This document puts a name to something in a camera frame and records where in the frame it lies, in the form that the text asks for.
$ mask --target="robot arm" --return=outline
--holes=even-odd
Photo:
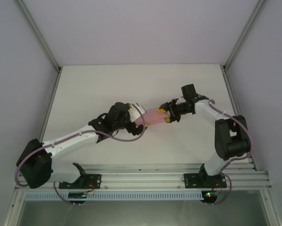
[[[143,114],[145,110],[138,104],[117,102],[108,113],[100,115],[76,132],[44,143],[38,139],[31,140],[17,161],[16,183],[23,186],[17,180],[20,171],[30,188],[38,188],[48,181],[78,182],[82,185],[87,177],[82,167],[78,163],[64,164],[59,159],[108,137],[121,140],[113,137],[121,129],[126,129],[134,136],[140,135],[145,127],[137,126],[135,121]]]
[[[182,94],[182,98],[162,104],[158,111],[169,112],[170,116],[166,118],[168,123],[179,122],[182,115],[192,113],[200,115],[215,127],[216,153],[201,167],[206,178],[220,174],[231,158],[241,157],[250,151],[246,132],[232,119],[211,107],[214,101],[197,94],[193,84],[182,87]],[[243,116],[234,118],[247,128]]]

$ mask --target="glass panel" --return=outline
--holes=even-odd
[[[226,202],[25,202],[18,226],[266,226],[259,192],[232,192]]]

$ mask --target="ventilation grille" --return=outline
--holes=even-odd
[[[60,192],[67,200],[69,192]],[[27,192],[26,201],[60,201],[55,192]],[[203,200],[201,191],[165,191],[165,192],[96,192],[90,193],[89,201],[161,201],[161,200]]]

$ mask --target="pink object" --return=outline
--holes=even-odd
[[[147,111],[143,117],[145,119],[145,123],[150,126],[158,123],[165,122],[165,118],[168,118],[170,115],[167,113],[158,113],[158,109]],[[142,119],[138,118],[136,120],[137,125],[142,125]]]

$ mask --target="black mounting plate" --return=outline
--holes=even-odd
[[[85,183],[82,186],[79,186],[79,182],[75,181],[74,183],[68,182],[60,182],[59,189],[92,189],[92,185],[94,185],[94,189],[100,189],[101,185],[101,174],[87,174],[87,178]]]
[[[225,177],[221,175],[209,177],[210,181],[206,184],[202,183],[199,173],[185,173],[183,179],[185,188],[220,188],[220,185],[222,188],[227,187],[226,180],[223,181]]]

